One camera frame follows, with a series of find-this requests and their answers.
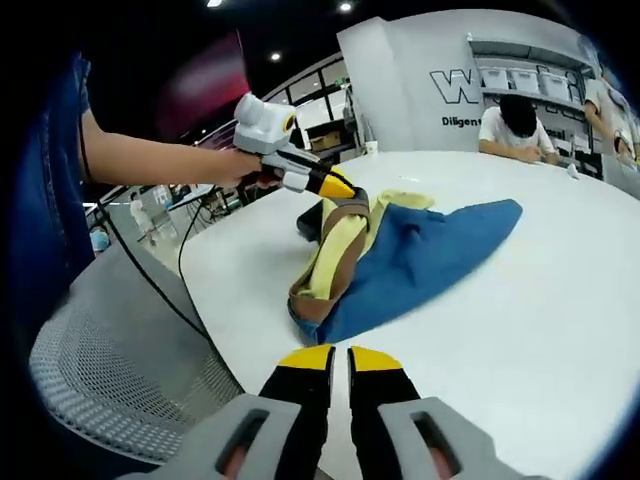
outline shelf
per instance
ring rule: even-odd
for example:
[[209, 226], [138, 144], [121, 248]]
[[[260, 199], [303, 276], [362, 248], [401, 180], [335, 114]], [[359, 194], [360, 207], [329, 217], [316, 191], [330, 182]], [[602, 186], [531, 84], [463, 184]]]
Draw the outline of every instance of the shelf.
[[586, 73], [593, 76], [593, 67], [587, 63], [586, 59], [580, 59], [558, 50], [488, 38], [469, 38], [468, 41], [471, 51], [478, 57], [515, 58], [547, 63], [571, 70], [588, 69]]
[[502, 88], [486, 88], [482, 87], [480, 89], [483, 95], [507, 95], [514, 94], [520, 95], [522, 97], [530, 98], [531, 100], [535, 100], [537, 102], [541, 102], [547, 105], [551, 105], [558, 108], [564, 108], [566, 110], [571, 110], [574, 113], [584, 113], [582, 105], [578, 105], [573, 102], [566, 102], [564, 100], [560, 100], [558, 98], [548, 97], [546, 95], [542, 95], [540, 93], [529, 93], [529, 92], [521, 92], [520, 90], [504, 90]]

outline man in white shirt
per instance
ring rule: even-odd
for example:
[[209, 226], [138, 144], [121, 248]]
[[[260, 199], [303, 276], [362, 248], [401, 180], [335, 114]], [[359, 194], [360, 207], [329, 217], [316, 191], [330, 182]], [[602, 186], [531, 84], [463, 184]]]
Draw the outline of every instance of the man in white shirt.
[[602, 139], [604, 181], [640, 200], [640, 132], [617, 83], [606, 68], [603, 77], [589, 80], [584, 114]]
[[152, 247], [154, 247], [156, 242], [153, 236], [151, 235], [151, 232], [155, 227], [153, 225], [153, 222], [149, 218], [149, 215], [147, 215], [147, 212], [144, 208], [144, 203], [142, 203], [142, 200], [140, 200], [140, 196], [138, 195], [138, 192], [133, 192], [131, 194], [131, 206], [129, 208], [131, 211], [131, 216], [138, 224], [138, 228], [140, 229], [140, 232], [145, 237], [147, 237], [149, 244]]
[[500, 107], [487, 108], [482, 115], [478, 151], [525, 163], [558, 163], [558, 153], [533, 104], [520, 95], [504, 95]]

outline gray mesh chair back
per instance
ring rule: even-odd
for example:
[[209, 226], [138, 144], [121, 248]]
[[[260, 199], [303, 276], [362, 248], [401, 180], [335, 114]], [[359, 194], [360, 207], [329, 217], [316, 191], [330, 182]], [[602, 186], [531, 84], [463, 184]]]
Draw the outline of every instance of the gray mesh chair back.
[[[182, 281], [142, 247], [131, 249], [204, 330]], [[210, 344], [162, 301], [120, 245], [73, 283], [40, 331], [29, 364], [44, 404], [66, 429], [153, 465], [167, 461], [191, 427], [242, 393]]]

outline ceiling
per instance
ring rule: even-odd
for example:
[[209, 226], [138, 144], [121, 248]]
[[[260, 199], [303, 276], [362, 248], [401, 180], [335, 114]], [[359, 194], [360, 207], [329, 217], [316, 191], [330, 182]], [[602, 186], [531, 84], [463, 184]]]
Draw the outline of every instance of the ceiling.
[[[126, 2], [100, 12], [86, 56], [92, 62], [89, 93], [103, 129], [157, 139], [155, 99], [164, 82], [216, 38], [238, 30], [249, 83], [264, 95], [310, 65], [339, 51], [336, 34], [367, 18], [387, 20], [448, 8], [513, 10], [512, 1], [431, 2], [353, 0], [348, 14], [338, 0], [207, 0]], [[559, 21], [541, 3], [518, 11]], [[273, 63], [272, 52], [282, 53]]]

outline white round table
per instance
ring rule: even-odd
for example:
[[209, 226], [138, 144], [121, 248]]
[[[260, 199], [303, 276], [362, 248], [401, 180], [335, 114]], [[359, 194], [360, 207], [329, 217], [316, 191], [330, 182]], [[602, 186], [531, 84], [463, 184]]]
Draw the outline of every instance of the white round table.
[[[346, 359], [346, 348], [360, 345], [398, 359], [423, 397], [439, 397], [489, 433], [511, 467], [576, 478], [624, 422], [640, 379], [640, 202], [561, 168], [475, 153], [385, 153], [343, 167], [370, 197], [422, 192], [444, 213], [512, 198], [524, 211], [474, 273], [337, 345], [320, 468], [336, 480], [361, 478]], [[249, 393], [302, 346], [286, 301], [315, 249], [295, 220], [317, 201], [276, 192], [185, 246], [196, 308]]]

